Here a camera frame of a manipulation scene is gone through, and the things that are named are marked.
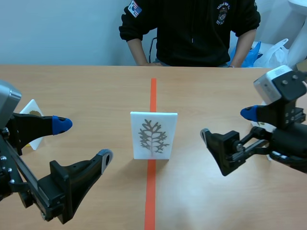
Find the flag patch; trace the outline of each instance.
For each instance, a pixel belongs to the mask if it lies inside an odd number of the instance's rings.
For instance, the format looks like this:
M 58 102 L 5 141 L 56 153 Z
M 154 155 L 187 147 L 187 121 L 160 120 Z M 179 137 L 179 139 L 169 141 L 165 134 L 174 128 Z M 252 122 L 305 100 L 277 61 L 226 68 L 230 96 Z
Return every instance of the flag patch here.
M 136 18 L 141 12 L 142 9 L 141 7 L 138 6 L 138 4 L 135 2 L 135 0 L 132 0 L 132 2 L 130 3 L 128 10 L 130 11 L 130 13 L 132 13 L 132 15 Z

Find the jeans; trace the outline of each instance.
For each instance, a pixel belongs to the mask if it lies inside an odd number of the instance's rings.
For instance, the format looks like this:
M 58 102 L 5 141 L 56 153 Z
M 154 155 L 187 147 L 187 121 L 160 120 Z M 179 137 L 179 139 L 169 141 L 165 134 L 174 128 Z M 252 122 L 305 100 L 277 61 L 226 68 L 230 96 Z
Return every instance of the jeans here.
M 164 62 L 160 61 L 160 60 L 157 59 L 157 58 L 155 59 L 154 63 L 161 63 L 161 65 L 163 65 L 163 66 L 169 66 L 169 65 L 165 64 Z M 227 65 L 227 63 L 224 63 L 224 64 L 222 64 L 222 65 L 220 65 L 220 66 L 218 66 L 218 67 L 225 68 L 225 67 L 228 67 L 228 65 Z

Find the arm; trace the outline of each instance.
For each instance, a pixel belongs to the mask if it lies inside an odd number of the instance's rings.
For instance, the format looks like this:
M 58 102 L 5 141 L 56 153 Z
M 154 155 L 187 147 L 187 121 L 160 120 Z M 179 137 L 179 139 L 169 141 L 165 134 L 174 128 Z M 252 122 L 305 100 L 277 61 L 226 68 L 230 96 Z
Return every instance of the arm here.
M 248 55 L 248 52 L 254 42 L 255 36 L 256 36 L 256 29 L 250 30 L 239 37 L 238 42 L 236 44 L 236 53 L 234 59 L 230 64 L 231 66 L 241 67 L 243 61 Z
M 238 0 L 232 30 L 239 39 L 234 59 L 231 62 L 232 66 L 241 67 L 254 42 L 259 24 L 260 14 L 257 11 L 255 0 Z
M 148 63 L 140 39 L 135 38 L 127 42 L 133 58 L 138 66 L 161 66 L 160 63 Z
M 123 24 L 119 27 L 120 37 L 127 41 L 133 58 L 139 66 L 157 65 L 147 62 L 142 47 L 143 35 L 157 28 L 156 8 L 159 5 L 157 2 L 157 0 L 132 0 L 121 17 Z

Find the robotic arm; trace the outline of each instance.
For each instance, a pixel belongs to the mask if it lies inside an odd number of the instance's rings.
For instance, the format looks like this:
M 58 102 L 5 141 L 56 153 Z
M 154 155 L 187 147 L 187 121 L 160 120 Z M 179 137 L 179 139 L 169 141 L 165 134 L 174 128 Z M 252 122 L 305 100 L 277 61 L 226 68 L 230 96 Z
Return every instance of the robotic arm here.
M 227 176 L 255 154 L 269 154 L 273 160 L 307 173 L 307 126 L 301 124 L 306 115 L 302 108 L 295 106 L 297 99 L 307 92 L 303 83 L 306 78 L 305 73 L 281 66 L 254 82 L 257 92 L 267 105 L 245 108 L 241 115 L 249 121 L 275 126 L 272 133 L 264 128 L 253 127 L 240 140 L 239 133 L 235 131 L 224 135 L 212 134 L 206 128 L 201 131 L 201 138 L 222 175 Z M 252 138 L 258 141 L 244 147 Z
M 18 193 L 25 208 L 36 204 L 44 220 L 58 217 L 65 224 L 110 164 L 113 153 L 104 149 L 91 160 L 66 167 L 52 161 L 50 174 L 37 180 L 20 157 L 22 148 L 39 137 L 69 130 L 72 122 L 57 116 L 13 113 L 21 96 L 16 88 L 0 80 L 0 201 Z

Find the blue gripper tip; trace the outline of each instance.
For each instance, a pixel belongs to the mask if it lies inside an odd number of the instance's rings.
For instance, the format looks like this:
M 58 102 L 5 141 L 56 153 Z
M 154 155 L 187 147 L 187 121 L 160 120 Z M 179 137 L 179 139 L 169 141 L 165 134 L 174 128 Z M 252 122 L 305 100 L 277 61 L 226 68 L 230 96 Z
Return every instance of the blue gripper tip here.
M 257 122 L 257 105 L 241 110 L 241 116 L 249 121 Z
M 68 118 L 64 120 L 57 116 L 52 116 L 52 134 L 57 135 L 59 133 L 64 133 L 72 127 L 72 121 Z

